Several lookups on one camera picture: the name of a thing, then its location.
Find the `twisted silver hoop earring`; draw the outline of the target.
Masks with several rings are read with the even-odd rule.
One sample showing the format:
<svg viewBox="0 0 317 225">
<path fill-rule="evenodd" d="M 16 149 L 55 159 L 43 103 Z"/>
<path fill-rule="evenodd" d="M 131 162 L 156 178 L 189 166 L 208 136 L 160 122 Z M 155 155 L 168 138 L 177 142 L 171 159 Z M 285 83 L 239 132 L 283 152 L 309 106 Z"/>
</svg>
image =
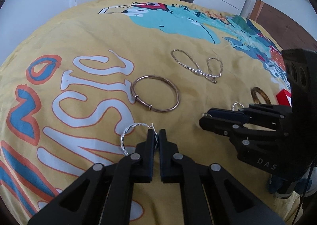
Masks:
<svg viewBox="0 0 317 225">
<path fill-rule="evenodd" d="M 153 123 L 132 123 L 120 135 L 120 147 L 125 156 L 132 154 L 132 147 L 146 140 L 147 132 L 154 132 L 154 150 L 158 147 L 158 133 Z"/>
<path fill-rule="evenodd" d="M 231 110 L 232 111 L 238 111 L 239 109 L 241 108 L 244 108 L 244 105 L 240 102 L 237 102 L 235 101 L 233 104 L 232 104 L 232 107 L 231 107 Z"/>
</svg>

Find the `dark brown bangle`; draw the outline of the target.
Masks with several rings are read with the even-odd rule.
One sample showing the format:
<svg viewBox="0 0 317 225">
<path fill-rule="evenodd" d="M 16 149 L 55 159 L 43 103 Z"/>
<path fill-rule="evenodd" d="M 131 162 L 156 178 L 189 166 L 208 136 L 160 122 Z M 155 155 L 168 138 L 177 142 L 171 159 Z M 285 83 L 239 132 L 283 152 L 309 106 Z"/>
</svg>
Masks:
<svg viewBox="0 0 317 225">
<path fill-rule="evenodd" d="M 254 104 L 262 104 L 258 96 L 260 96 L 264 100 L 265 104 L 271 104 L 269 97 L 261 88 L 257 86 L 253 87 L 251 88 L 250 93 Z"/>
</svg>

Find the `red white jewelry box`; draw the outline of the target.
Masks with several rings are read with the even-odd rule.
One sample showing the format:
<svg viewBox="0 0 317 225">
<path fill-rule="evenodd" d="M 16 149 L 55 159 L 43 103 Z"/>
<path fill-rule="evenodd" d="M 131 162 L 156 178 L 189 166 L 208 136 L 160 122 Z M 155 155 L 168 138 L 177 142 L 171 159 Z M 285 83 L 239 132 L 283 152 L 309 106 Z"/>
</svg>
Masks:
<svg viewBox="0 0 317 225">
<path fill-rule="evenodd" d="M 288 106 L 291 107 L 291 93 L 287 91 L 286 89 L 282 89 L 279 93 L 276 95 L 276 99 L 279 105 Z"/>
</svg>

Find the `brown wooden headboard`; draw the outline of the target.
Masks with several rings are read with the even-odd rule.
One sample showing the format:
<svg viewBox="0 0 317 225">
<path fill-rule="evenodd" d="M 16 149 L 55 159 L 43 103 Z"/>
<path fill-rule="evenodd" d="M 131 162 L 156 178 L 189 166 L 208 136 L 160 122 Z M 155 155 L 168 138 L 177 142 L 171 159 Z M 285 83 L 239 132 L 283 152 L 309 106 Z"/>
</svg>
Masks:
<svg viewBox="0 0 317 225">
<path fill-rule="evenodd" d="M 301 48 L 316 51 L 316 40 L 302 26 L 261 0 L 256 1 L 247 23 L 269 48 L 269 58 L 282 70 L 285 70 L 282 50 Z"/>
</svg>

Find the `thin rose gold bangle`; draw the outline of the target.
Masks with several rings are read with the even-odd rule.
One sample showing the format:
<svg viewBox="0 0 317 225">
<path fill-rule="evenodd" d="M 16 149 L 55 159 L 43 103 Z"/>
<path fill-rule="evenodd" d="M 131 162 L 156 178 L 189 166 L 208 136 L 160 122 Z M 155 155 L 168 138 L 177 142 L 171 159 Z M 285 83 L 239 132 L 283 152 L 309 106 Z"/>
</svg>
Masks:
<svg viewBox="0 0 317 225">
<path fill-rule="evenodd" d="M 140 108 L 156 113 L 168 113 L 180 106 L 180 90 L 166 77 L 143 75 L 131 84 L 131 95 Z"/>
</svg>

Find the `yellow dinosaur print duvet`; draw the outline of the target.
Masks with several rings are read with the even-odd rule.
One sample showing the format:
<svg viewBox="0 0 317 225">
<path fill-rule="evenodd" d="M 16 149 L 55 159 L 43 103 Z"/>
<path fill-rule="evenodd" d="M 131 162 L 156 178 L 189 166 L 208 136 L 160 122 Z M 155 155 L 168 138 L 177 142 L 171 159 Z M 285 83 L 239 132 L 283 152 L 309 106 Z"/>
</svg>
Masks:
<svg viewBox="0 0 317 225">
<path fill-rule="evenodd" d="M 247 20 L 178 0 L 99 0 L 34 31 L 1 66 L 1 199 L 17 223 L 93 164 L 118 162 L 120 135 L 132 123 L 165 129 L 181 153 L 222 165 L 287 224 L 299 219 L 298 194 L 270 194 L 268 173 L 199 126 L 209 108 L 252 103 L 253 87 L 272 103 L 290 87 Z M 137 106 L 131 84 L 143 75 L 173 80 L 180 106 Z"/>
</svg>

